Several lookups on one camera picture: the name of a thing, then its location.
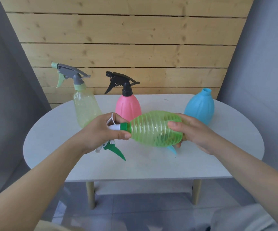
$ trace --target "wooden table leg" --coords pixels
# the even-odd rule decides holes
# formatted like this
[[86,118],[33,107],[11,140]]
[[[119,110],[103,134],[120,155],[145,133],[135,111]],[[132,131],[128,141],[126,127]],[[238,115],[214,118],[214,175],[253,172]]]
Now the wooden table leg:
[[197,205],[201,189],[201,179],[195,179],[193,182],[192,203]]
[[90,209],[95,208],[95,189],[94,189],[94,182],[88,181],[86,182],[87,185],[87,201],[89,202]]

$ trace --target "wooden plank wall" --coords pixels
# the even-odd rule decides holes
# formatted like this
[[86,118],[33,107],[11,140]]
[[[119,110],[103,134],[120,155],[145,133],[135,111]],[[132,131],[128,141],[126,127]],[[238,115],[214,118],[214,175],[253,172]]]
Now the wooden plank wall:
[[[95,94],[107,70],[139,85],[134,94],[215,98],[253,0],[1,0],[52,108],[72,99],[51,62],[79,67]],[[114,88],[110,94],[121,94]]]

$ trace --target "pink spray bottle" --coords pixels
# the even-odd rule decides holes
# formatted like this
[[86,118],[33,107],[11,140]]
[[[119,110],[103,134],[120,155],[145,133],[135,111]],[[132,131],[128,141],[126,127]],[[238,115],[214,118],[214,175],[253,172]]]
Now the pink spray bottle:
[[111,91],[116,86],[123,86],[122,96],[119,98],[116,105],[116,113],[122,118],[131,121],[134,118],[140,116],[141,107],[137,98],[133,95],[132,85],[140,84],[125,74],[116,72],[106,72],[106,76],[110,77],[110,85],[105,94]]

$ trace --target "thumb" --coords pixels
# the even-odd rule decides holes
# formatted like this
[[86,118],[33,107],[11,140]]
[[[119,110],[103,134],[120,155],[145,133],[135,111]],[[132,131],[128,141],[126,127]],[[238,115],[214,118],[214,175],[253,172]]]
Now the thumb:
[[182,122],[169,121],[168,122],[168,127],[170,129],[172,129],[173,131],[178,131],[178,132],[182,132],[182,133],[185,133],[187,131],[187,125],[185,125]]
[[108,139],[110,140],[129,140],[132,135],[127,131],[108,131]]

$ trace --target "plastic bottle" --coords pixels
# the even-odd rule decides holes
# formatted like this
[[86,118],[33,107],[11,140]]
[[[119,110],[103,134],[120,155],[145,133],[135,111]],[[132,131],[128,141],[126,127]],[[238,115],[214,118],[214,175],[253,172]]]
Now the plastic bottle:
[[195,117],[208,125],[214,115],[214,100],[211,96],[211,89],[204,88],[191,98],[186,105],[184,114]]
[[77,115],[77,121],[81,128],[84,128],[95,117],[102,115],[95,96],[90,88],[86,87],[83,77],[91,77],[83,71],[64,64],[52,62],[52,68],[58,69],[59,81],[57,87],[60,87],[65,79],[74,80],[74,104]]
[[141,107],[137,98],[133,95],[132,85],[140,84],[125,74],[116,72],[106,72],[106,76],[110,77],[110,85],[105,94],[111,91],[116,86],[123,86],[122,96],[116,104],[116,113],[122,118],[130,121],[141,115]]
[[183,133],[176,132],[167,126],[168,121],[181,122],[181,118],[171,112],[151,111],[131,120],[109,126],[112,130],[124,130],[132,134],[135,141],[153,146],[169,147],[182,140]]

